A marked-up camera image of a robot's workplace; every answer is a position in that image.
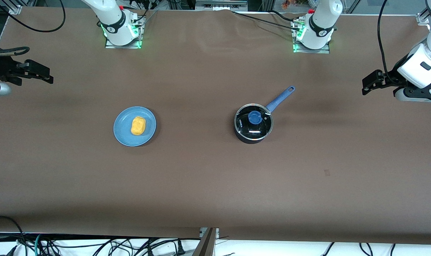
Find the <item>blue plate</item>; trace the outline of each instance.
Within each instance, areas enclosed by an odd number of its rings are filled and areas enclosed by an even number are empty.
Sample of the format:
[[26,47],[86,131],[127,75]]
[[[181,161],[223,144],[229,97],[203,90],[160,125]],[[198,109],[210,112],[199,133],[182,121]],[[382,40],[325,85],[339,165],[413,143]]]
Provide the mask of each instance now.
[[[135,117],[146,120],[146,129],[141,135],[131,133],[131,122]],[[122,111],[114,121],[114,136],[123,145],[136,147],[145,144],[155,133],[157,121],[154,114],[145,107],[129,107]]]

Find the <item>blue lid knob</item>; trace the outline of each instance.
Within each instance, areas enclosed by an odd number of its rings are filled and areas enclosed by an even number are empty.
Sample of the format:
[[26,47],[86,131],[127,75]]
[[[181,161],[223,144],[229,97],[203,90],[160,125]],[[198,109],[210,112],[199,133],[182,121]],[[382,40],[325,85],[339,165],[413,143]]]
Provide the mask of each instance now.
[[258,111],[256,111],[256,110],[248,113],[248,121],[251,124],[259,124],[259,123],[261,123],[261,113],[258,112]]

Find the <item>blue handle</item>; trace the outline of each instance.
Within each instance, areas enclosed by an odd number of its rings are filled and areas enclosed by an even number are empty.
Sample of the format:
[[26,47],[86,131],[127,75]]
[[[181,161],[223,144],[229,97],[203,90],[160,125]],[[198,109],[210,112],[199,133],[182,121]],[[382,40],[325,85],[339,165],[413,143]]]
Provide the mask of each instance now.
[[294,86],[288,87],[285,91],[283,91],[277,98],[275,98],[271,103],[269,103],[266,108],[269,109],[270,112],[274,111],[276,107],[282,103],[288,96],[290,96],[295,91]]

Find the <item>white floor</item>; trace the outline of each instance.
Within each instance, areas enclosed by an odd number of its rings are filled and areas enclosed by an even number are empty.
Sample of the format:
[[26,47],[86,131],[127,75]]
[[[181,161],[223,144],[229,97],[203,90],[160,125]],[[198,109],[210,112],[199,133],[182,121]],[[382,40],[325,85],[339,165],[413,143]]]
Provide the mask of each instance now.
[[[57,241],[61,246],[80,246],[90,244],[100,244],[107,240],[63,240]],[[146,239],[131,240],[133,246],[141,246]],[[234,253],[233,256],[321,256],[329,246],[327,242],[278,242],[278,241],[247,241],[247,240],[217,240],[215,246],[215,256],[226,256]],[[198,244],[197,240],[184,240],[182,242],[185,251],[194,250]],[[5,255],[15,246],[15,242],[0,242],[0,255]],[[370,244],[375,256],[389,256],[391,244]],[[61,248],[61,256],[91,256],[98,246],[67,249]],[[107,256],[110,246],[106,246],[98,256]],[[154,256],[165,255],[175,250],[172,243],[160,246],[153,250]],[[18,246],[14,256],[25,255],[24,247]],[[431,246],[429,245],[396,245],[394,256],[431,256]],[[115,250],[112,256],[128,256],[123,250]],[[359,249],[358,243],[335,243],[328,253],[328,256],[365,256]]]

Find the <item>teal cable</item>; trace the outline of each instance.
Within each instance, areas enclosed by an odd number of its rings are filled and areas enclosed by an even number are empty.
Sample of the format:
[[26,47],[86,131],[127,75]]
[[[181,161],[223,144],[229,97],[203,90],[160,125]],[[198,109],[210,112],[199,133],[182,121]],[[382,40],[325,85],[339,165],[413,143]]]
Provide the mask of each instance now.
[[38,241],[40,241],[40,236],[41,234],[37,235],[37,239],[35,239],[35,256],[38,256]]

